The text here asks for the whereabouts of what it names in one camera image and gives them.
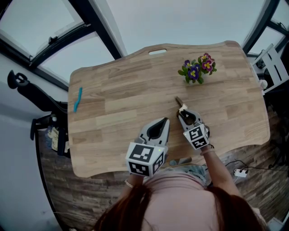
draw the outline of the pink shirt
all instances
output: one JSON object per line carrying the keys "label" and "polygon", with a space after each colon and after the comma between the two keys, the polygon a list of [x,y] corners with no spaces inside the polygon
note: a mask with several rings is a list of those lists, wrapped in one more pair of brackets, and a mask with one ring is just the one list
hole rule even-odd
{"label": "pink shirt", "polygon": [[[201,180],[184,172],[160,172],[146,183],[153,195],[144,215],[158,231],[217,231],[215,199]],[[143,230],[151,230],[143,222]]]}

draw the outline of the bracelet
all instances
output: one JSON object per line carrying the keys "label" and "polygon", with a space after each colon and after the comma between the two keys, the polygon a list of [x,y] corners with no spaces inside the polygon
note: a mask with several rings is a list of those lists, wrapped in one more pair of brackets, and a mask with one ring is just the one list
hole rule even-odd
{"label": "bracelet", "polygon": [[203,156],[204,154],[206,154],[206,153],[208,153],[208,152],[214,152],[214,151],[215,151],[215,149],[210,148],[210,149],[207,149],[207,150],[201,152],[200,155]]}
{"label": "bracelet", "polygon": [[131,188],[134,187],[133,185],[131,185],[130,183],[127,182],[127,179],[125,180],[125,184],[126,184],[127,186],[131,187]]}

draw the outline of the wooden table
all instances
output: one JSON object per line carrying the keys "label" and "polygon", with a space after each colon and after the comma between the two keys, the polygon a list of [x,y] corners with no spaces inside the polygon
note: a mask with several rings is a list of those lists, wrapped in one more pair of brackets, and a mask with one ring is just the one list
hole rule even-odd
{"label": "wooden table", "polygon": [[[167,52],[149,55],[161,49]],[[217,72],[204,77],[203,85],[186,84],[177,71],[184,60],[197,59],[206,52],[215,59]],[[80,87],[82,97],[74,113]],[[168,161],[192,156],[193,163],[203,164],[203,157],[196,155],[182,134],[175,96],[200,113],[210,127],[210,142],[219,156],[269,140],[261,89],[238,43],[149,46],[125,58],[72,73],[68,128],[75,174],[90,177],[126,171],[129,143],[145,124],[160,117],[168,117],[171,122]]]}

